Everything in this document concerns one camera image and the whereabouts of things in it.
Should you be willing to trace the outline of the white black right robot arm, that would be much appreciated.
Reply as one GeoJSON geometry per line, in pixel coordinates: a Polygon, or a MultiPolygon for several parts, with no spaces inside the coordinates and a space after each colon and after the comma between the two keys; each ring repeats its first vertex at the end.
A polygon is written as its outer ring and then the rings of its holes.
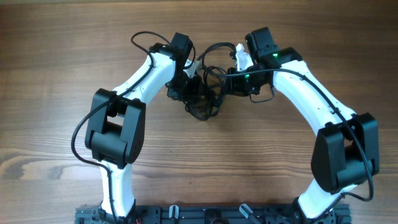
{"type": "Polygon", "coordinates": [[[373,177],[379,172],[376,119],[357,114],[337,100],[311,73],[293,48],[280,49],[267,27],[233,47],[236,62],[227,72],[230,95],[257,95],[264,85],[287,97],[306,119],[316,140],[310,167],[313,180],[285,212],[266,212],[265,218],[289,223],[341,223],[338,202],[367,183],[365,201],[374,197],[373,177]]]}

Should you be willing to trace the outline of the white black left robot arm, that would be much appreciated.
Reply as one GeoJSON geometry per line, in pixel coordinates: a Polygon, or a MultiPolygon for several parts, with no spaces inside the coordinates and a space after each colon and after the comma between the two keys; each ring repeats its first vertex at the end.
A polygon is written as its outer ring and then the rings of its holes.
{"type": "Polygon", "coordinates": [[[146,50],[144,64],[113,90],[100,88],[93,96],[85,146],[99,164],[103,201],[99,216],[110,223],[127,223],[134,214],[132,164],[143,147],[146,108],[162,87],[173,100],[189,93],[197,63],[189,60],[193,42],[175,33],[166,44],[146,50]]]}

